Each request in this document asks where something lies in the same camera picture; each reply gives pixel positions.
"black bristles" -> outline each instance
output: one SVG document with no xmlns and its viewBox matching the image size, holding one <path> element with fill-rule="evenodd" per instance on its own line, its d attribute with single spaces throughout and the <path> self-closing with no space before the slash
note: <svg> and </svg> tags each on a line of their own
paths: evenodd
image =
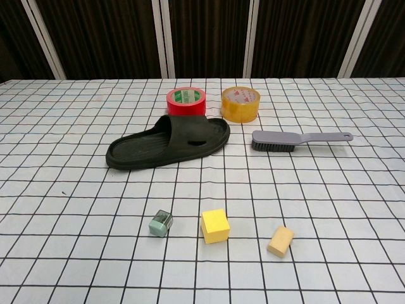
<svg viewBox="0 0 405 304">
<path fill-rule="evenodd" d="M 252 148 L 257 151 L 293 152 L 295 146 L 293 144 L 261 144 L 252 141 Z"/>
</svg>

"pencil sharpener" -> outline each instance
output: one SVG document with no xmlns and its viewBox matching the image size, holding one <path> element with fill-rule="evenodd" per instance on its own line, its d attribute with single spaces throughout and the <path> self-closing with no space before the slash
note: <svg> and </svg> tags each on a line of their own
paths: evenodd
<svg viewBox="0 0 405 304">
<path fill-rule="evenodd" d="M 173 217 L 170 213 L 159 210 L 149 223 L 149 232 L 154 236 L 163 238 L 173 223 Z"/>
</svg>

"clear packing tape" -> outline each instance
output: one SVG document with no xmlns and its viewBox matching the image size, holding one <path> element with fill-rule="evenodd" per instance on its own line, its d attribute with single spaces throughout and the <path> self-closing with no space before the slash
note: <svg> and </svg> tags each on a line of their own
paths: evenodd
<svg viewBox="0 0 405 304">
<path fill-rule="evenodd" d="M 250 87 L 230 87 L 222 92 L 222 116 L 231 122 L 251 122 L 258 115 L 260 94 Z"/>
</svg>

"brush handle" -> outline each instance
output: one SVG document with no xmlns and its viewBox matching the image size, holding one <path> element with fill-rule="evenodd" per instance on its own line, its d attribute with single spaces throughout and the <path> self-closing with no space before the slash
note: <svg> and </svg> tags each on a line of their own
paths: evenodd
<svg viewBox="0 0 405 304">
<path fill-rule="evenodd" d="M 352 141 L 353 135 L 348 132 L 305 133 L 301 135 L 301 140 L 301 143 L 308 143 L 310 141 Z"/>
</svg>

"yellow cube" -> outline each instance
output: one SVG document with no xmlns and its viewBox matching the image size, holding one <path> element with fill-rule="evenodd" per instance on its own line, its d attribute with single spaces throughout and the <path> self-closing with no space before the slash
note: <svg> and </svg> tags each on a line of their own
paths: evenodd
<svg viewBox="0 0 405 304">
<path fill-rule="evenodd" d="M 206 244 L 226 241 L 230 227 L 225 211 L 218 209 L 202 212 L 201 229 Z"/>
</svg>

